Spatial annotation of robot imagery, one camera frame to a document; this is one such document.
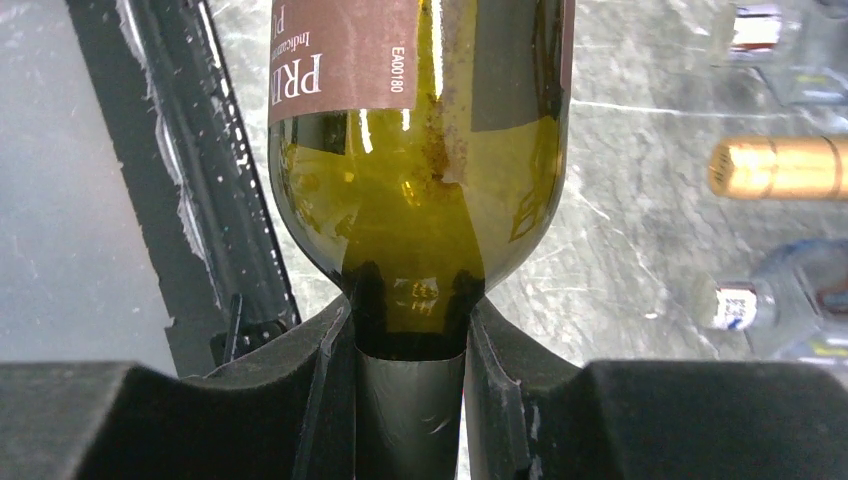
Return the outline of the brown gold-capped wine bottle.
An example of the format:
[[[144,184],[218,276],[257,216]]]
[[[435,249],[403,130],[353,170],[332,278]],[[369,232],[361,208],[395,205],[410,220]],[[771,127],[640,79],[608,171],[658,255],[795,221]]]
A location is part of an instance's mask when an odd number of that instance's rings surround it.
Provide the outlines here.
[[[707,182],[733,199],[845,201],[847,136],[726,137],[713,150]]]

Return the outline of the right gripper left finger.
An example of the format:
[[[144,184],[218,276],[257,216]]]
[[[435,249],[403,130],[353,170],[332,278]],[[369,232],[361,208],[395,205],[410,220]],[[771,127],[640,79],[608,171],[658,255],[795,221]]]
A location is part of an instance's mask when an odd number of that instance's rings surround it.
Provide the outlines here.
[[[132,363],[1,368],[5,479],[350,479],[350,308],[319,314],[205,377]]]

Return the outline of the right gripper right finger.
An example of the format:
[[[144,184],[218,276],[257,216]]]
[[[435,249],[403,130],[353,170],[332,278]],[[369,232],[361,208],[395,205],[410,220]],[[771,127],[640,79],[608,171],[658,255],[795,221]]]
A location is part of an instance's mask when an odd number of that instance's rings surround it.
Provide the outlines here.
[[[465,379],[475,479],[843,479],[847,392],[808,364],[602,360],[577,367],[490,302]]]

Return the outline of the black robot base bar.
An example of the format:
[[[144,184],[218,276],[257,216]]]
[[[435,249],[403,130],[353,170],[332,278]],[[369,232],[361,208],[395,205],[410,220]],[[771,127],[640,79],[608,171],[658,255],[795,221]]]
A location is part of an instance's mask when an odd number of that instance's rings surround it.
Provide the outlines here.
[[[68,9],[158,277],[177,374],[207,374],[233,319],[276,332],[300,321],[210,5]]]

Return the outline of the dark green wine bottle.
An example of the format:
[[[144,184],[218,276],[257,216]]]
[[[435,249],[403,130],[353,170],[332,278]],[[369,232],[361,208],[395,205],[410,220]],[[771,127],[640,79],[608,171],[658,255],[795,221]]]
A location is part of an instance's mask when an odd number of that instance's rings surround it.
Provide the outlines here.
[[[473,309],[540,243],[565,170],[571,1],[276,1],[268,146],[342,292],[358,479],[451,479]]]

